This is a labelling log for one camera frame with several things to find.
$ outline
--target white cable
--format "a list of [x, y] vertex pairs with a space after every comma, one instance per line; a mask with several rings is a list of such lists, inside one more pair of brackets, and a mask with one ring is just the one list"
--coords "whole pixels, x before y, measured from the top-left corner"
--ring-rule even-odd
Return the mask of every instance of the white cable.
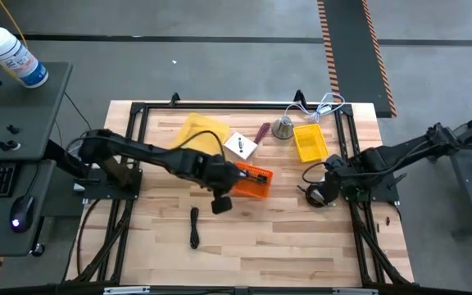
[[[333, 104], [331, 102], [325, 102], [325, 99], [328, 97], [328, 96], [331, 96], [331, 97], [337, 97], [337, 98], [340, 98], [342, 100], [342, 102], [333, 109]], [[340, 107], [343, 107], [343, 105], [345, 104], [345, 98], [343, 98], [343, 96], [341, 96], [340, 94], [337, 94], [337, 93], [326, 93], [324, 95], [324, 97], [321, 99], [320, 101], [320, 104], [318, 105], [318, 107], [316, 108], [316, 111], [310, 113], [308, 110], [306, 110], [305, 107], [302, 106], [302, 104], [300, 104], [300, 102], [295, 102], [295, 103], [292, 103], [290, 105], [287, 106], [287, 108], [285, 109], [285, 113], [284, 113], [284, 116], [287, 115], [287, 110], [290, 108], [290, 107], [297, 107], [299, 108], [301, 111], [303, 111], [304, 113], [306, 113], [308, 115], [307, 119], [309, 120], [313, 120], [314, 122], [318, 123], [318, 121], [320, 121], [320, 117], [321, 116], [325, 116], [325, 115], [328, 115], [334, 111], [337, 111], [340, 109]]]

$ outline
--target black desk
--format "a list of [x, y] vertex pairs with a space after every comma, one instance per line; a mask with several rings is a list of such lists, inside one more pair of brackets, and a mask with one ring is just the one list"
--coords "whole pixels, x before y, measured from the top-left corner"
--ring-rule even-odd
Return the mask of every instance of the black desk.
[[[0, 142], [21, 143], [17, 151], [0, 149], [0, 160], [40, 160], [54, 126], [63, 93], [68, 84], [72, 65], [66, 62], [46, 62], [48, 81], [41, 87], [21, 86], [0, 66]], [[8, 125], [20, 129], [11, 134]]]
[[[16, 198], [23, 196], [34, 177], [36, 167], [39, 168], [38, 178], [30, 188], [30, 194], [34, 196], [34, 221], [30, 229], [24, 233], [16, 234], [10, 229], [9, 212]], [[32, 248], [41, 219], [41, 211], [47, 196], [48, 186], [56, 162], [45, 160], [30, 162], [21, 167], [19, 177], [12, 197], [0, 197], [0, 256], [24, 256]]]
[[[0, 149], [0, 161], [21, 165], [12, 196], [0, 198], [0, 256], [27, 255], [38, 242], [44, 217], [81, 216], [83, 211], [81, 197], [72, 191], [74, 176], [63, 171], [67, 170], [63, 148], [49, 140], [72, 66], [65, 62], [44, 65], [48, 81], [34, 89], [22, 87], [0, 66], [0, 141], [21, 144], [17, 151]], [[11, 134], [8, 125], [14, 125], [20, 132]], [[11, 205], [25, 194], [36, 167], [38, 177], [30, 188], [34, 196], [34, 221], [29, 230], [16, 234], [10, 229]]]

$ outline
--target bottle label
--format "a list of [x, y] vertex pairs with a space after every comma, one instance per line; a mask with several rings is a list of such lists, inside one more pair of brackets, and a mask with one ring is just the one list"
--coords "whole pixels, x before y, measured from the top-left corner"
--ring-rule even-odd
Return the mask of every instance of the bottle label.
[[0, 65], [11, 70], [26, 86], [36, 85], [47, 74], [47, 69], [22, 44], [14, 55], [1, 60]]

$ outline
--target small white box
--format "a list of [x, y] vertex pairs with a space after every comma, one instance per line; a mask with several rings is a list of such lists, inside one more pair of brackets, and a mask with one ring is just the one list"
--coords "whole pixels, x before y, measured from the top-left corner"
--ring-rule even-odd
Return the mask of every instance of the small white box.
[[251, 139], [246, 138], [238, 132], [234, 132], [233, 136], [224, 144], [231, 152], [235, 153], [244, 160], [251, 156], [252, 152], [258, 147]]

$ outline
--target yellow container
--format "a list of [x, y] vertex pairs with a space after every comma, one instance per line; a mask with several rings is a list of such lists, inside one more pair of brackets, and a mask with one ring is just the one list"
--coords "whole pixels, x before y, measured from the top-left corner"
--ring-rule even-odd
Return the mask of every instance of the yellow container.
[[293, 131], [300, 161], [316, 161], [329, 156], [324, 135], [318, 124], [294, 127]]
[[[227, 141], [229, 137], [229, 126], [218, 120], [213, 120], [196, 113], [188, 115], [184, 125], [178, 132], [178, 136], [172, 143], [171, 147], [175, 148], [182, 142], [189, 139], [193, 135], [203, 130], [210, 130], [218, 135], [221, 145]], [[209, 155], [220, 154], [220, 145], [212, 134], [206, 133], [198, 135], [196, 138], [185, 144], [182, 148], [192, 148], [198, 151], [205, 152]]]

